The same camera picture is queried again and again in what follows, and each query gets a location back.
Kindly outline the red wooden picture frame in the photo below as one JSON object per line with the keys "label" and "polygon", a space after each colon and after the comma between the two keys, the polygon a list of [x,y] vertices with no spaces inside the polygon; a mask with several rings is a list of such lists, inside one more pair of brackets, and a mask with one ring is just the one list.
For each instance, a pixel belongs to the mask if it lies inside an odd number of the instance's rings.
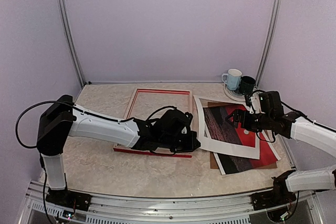
{"label": "red wooden picture frame", "polygon": [[[159,108],[164,106],[177,107],[182,112],[193,113],[193,93],[191,90],[174,90],[174,89],[150,89],[136,88],[131,96],[129,104],[125,110],[124,118],[128,119],[135,117],[145,120],[149,115]],[[156,155],[150,151],[137,151],[129,147],[124,147],[115,144],[113,147],[115,152],[141,154],[141,155]],[[172,157],[191,158],[192,153],[177,153],[171,155],[168,149],[158,148],[156,156],[170,155]]]}

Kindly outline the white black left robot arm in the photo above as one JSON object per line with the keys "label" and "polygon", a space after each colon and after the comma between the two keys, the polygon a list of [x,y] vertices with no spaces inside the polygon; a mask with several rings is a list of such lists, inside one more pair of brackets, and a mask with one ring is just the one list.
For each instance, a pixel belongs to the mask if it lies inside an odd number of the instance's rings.
{"label": "white black left robot arm", "polygon": [[86,137],[119,144],[133,150],[155,152],[157,148],[172,154],[193,152],[201,147],[191,129],[193,116],[173,106],[166,106],[160,118],[150,116],[118,119],[92,112],[74,104],[69,95],[61,96],[40,117],[37,149],[43,159],[48,185],[53,197],[66,206],[73,201],[67,189],[63,148],[68,137]]}

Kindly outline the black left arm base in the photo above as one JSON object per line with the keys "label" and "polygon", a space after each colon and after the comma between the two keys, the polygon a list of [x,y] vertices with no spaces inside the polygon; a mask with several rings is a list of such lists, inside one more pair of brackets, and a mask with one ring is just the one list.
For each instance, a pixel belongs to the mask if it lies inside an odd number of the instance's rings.
{"label": "black left arm base", "polygon": [[88,211],[92,196],[86,193],[63,190],[48,189],[46,201],[73,210]]}

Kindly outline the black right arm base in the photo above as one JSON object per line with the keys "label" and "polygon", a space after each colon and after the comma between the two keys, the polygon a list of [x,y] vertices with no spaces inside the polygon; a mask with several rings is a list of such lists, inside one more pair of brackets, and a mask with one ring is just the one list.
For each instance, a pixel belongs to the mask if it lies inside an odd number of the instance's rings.
{"label": "black right arm base", "polygon": [[289,204],[297,200],[295,193],[290,192],[286,186],[285,177],[276,177],[273,181],[273,188],[260,193],[253,193],[251,197],[254,210],[263,210]]}

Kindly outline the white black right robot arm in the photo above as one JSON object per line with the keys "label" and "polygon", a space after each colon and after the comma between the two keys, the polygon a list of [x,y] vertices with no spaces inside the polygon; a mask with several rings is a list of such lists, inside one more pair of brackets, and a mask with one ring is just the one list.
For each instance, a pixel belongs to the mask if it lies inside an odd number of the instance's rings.
{"label": "white black right robot arm", "polygon": [[[226,122],[237,128],[241,126],[250,132],[264,130],[273,135],[301,141],[335,156],[335,130],[314,122],[301,111],[290,108],[285,113],[285,105],[277,91],[258,94],[259,113],[250,113],[235,109],[226,117]],[[274,178],[275,189],[269,192],[269,201],[273,205],[281,204],[288,198],[289,192],[303,190],[335,190],[335,165],[307,171],[289,171]]]}

